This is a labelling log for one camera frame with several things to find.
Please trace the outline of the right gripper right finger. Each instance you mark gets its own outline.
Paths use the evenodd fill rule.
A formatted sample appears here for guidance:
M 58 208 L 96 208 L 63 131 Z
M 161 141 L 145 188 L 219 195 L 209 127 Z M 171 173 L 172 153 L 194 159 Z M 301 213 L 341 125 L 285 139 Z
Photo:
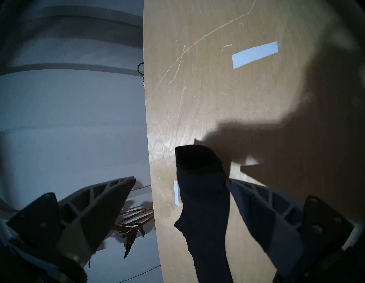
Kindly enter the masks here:
M 319 283 L 336 277 L 354 225 L 317 196 L 304 204 L 273 188 L 228 179 L 239 213 L 276 268 L 274 283 Z

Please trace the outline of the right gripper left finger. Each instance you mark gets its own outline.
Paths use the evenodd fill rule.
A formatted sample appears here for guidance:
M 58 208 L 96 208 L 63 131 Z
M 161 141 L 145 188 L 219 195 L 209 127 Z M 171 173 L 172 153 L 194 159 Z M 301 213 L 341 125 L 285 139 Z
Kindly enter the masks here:
M 84 187 L 58 201 L 48 192 L 7 222 L 16 233 L 7 245 L 25 258 L 54 266 L 76 256 L 85 264 L 111 230 L 136 179 L 124 177 Z

